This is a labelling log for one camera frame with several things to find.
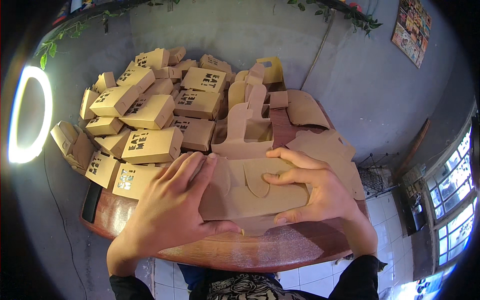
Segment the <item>hand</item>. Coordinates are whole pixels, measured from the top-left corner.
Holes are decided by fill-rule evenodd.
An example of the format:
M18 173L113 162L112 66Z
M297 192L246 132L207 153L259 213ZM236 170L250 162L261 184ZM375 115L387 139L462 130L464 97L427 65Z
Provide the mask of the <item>hand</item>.
M297 166L281 175L265 173L263 177L268 183L308 183L313 187L307 205L277 214L275 224L322 221L335 217L349 219L357 215L359 209L355 200L328 163L286 148L267 151L266 156L280 157Z
M199 172L190 180L202 162ZM207 157L200 152L183 154L152 179L124 230L108 250L111 274L131 275L135 261L166 248L227 231L240 233L234 222L204 222L198 212L216 162L213 153Z

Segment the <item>white tiled floor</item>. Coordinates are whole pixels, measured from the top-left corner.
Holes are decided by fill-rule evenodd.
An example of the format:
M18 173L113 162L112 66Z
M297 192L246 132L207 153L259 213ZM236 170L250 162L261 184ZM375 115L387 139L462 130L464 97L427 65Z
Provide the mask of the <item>white tiled floor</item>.
M400 220L390 193L367 201L372 224L378 235L378 259L388 265L378 274L379 291L398 287L413 280L413 255L411 239L402 238ZM284 289L299 289L328 297L340 275L351 261L343 260L314 264L280 272ZM187 285L177 264L156 260L155 267L157 299L186 300Z

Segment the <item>wooden table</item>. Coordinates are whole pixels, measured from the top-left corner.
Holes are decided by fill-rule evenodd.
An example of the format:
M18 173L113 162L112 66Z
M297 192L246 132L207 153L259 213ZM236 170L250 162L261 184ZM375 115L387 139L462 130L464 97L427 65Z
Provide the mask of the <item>wooden table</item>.
M320 105L332 128L329 117ZM292 126L285 109L272 110L274 147L287 144L298 130L320 133L321 128ZM137 201L117 196L103 189L96 209L95 221L80 217L87 228L107 239L114 239L132 215ZM368 217L365 200L357 201ZM309 264L331 261L348 255L351 250L338 219L324 222L303 222L268 230L263 236L248 237L223 233L195 243L165 249L156 257L213 269L247 272L280 272Z

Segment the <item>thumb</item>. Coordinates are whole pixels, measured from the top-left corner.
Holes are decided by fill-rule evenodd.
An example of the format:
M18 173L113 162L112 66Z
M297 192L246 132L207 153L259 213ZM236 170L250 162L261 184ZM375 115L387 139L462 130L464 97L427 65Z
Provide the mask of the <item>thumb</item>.
M232 221L208 221L200 225L205 237L224 232L241 233L240 227Z

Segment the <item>comic poster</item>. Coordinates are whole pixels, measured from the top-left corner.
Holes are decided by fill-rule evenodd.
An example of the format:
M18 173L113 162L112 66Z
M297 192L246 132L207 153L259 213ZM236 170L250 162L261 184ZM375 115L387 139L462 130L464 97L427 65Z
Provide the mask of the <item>comic poster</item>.
M420 0L400 0L392 42L420 68L427 50L432 18Z

